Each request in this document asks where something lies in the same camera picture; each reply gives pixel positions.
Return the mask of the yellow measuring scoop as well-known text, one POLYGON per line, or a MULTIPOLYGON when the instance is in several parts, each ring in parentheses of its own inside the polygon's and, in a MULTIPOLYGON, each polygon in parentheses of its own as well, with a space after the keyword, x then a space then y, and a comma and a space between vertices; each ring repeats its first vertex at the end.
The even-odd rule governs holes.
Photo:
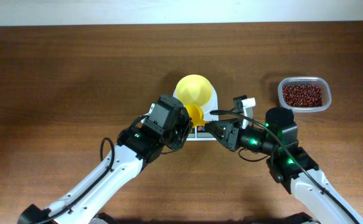
POLYGON ((205 126, 207 121, 204 120, 204 113, 200 106, 197 105, 185 105, 187 112, 189 113, 189 117, 193 123, 193 127, 196 126, 205 126))

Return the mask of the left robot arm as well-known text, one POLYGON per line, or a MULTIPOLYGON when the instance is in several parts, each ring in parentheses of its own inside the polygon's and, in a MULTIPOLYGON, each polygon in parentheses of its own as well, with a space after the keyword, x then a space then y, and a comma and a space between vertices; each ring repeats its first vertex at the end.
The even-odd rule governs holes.
POLYGON ((72 190, 45 209, 32 204, 19 223, 90 223, 125 183, 156 160, 164 147, 180 150, 192 128, 186 107, 177 98, 161 95, 148 114, 139 116, 119 133, 117 140, 103 138, 111 149, 100 164, 72 190))

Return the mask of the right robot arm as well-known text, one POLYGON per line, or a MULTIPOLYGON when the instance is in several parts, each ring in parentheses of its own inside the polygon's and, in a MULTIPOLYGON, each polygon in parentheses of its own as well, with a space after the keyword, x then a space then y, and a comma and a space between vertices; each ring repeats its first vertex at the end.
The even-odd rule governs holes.
POLYGON ((244 149, 268 156, 273 180, 307 207, 320 223, 363 223, 363 217, 334 189, 319 165, 299 146, 298 127, 291 110, 269 109, 265 122, 230 110, 230 119, 211 121, 206 130, 230 151, 244 149))

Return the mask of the pale yellow bowl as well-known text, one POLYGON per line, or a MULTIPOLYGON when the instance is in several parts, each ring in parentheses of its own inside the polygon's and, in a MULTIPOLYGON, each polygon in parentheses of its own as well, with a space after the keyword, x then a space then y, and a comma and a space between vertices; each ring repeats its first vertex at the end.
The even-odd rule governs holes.
POLYGON ((176 97, 185 105, 204 106, 212 97, 213 87, 202 75, 187 75, 176 85, 176 97))

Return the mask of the red beans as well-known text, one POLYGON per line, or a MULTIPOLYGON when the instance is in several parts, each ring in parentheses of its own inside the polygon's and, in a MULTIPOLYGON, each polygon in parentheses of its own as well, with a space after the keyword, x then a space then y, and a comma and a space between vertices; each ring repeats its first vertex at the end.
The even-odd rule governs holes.
POLYGON ((285 85, 282 87, 284 101, 297 108, 315 108, 323 105, 321 89, 315 85, 285 85))

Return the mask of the clear plastic container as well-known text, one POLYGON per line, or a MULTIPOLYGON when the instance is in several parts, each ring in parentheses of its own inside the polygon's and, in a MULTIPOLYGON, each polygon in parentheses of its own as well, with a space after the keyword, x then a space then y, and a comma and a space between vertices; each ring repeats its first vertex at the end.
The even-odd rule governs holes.
POLYGON ((328 83, 319 77, 289 77, 278 85, 280 106, 294 113, 314 113, 332 103, 328 83))

